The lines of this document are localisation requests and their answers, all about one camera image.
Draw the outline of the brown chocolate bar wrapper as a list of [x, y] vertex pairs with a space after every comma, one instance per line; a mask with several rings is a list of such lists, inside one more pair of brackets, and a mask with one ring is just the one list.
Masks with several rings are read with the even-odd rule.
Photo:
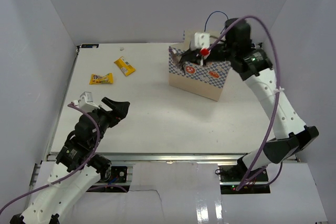
[[176, 65], [177, 68], [182, 69], [183, 64], [181, 63], [182, 55], [175, 49], [171, 50], [172, 62]]

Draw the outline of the yellow M&M's pack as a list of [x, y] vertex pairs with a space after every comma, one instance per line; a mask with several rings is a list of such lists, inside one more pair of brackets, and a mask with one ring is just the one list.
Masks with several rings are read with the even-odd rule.
[[90, 85], [94, 84], [113, 84], [113, 74], [108, 73], [104, 76], [92, 74], [89, 81]]

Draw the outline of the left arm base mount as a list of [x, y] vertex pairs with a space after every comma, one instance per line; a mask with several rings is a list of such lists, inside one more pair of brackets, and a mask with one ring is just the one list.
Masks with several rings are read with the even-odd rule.
[[102, 182], [102, 185], [95, 185], [90, 188], [90, 192], [95, 193], [127, 193], [129, 186], [127, 183], [128, 168], [126, 166], [112, 166], [110, 178]]

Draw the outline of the yellow snack bar wrapper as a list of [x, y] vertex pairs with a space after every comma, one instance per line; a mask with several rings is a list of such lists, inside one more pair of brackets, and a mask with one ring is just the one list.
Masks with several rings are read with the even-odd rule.
[[136, 71], [135, 67], [128, 63], [124, 57], [117, 59], [114, 64], [121, 70], [121, 72], [127, 77]]

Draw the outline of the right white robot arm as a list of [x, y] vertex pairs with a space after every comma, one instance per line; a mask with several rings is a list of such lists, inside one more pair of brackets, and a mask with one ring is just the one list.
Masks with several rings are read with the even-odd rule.
[[232, 168], [221, 171], [223, 176], [245, 183], [269, 164], [281, 163], [302, 151], [319, 135], [315, 126], [307, 126], [296, 113], [280, 86], [277, 64], [271, 62], [261, 47], [253, 46], [250, 34], [250, 24], [244, 18], [232, 18], [226, 21], [216, 41], [211, 42], [208, 33], [196, 33], [186, 52], [173, 54], [173, 62], [183, 72], [188, 62], [205, 66], [228, 61], [268, 116], [269, 126], [260, 148], [239, 158]]

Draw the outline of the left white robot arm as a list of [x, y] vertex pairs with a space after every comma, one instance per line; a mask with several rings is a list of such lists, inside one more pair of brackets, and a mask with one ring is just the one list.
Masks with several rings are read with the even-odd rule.
[[37, 196], [21, 213], [12, 216], [10, 223], [63, 223], [69, 210], [95, 183], [108, 181], [111, 175], [109, 159], [96, 153], [107, 129], [125, 119], [130, 102], [102, 102], [94, 104], [91, 93], [83, 93], [68, 104], [81, 116], [60, 152], [46, 184], [32, 190]]

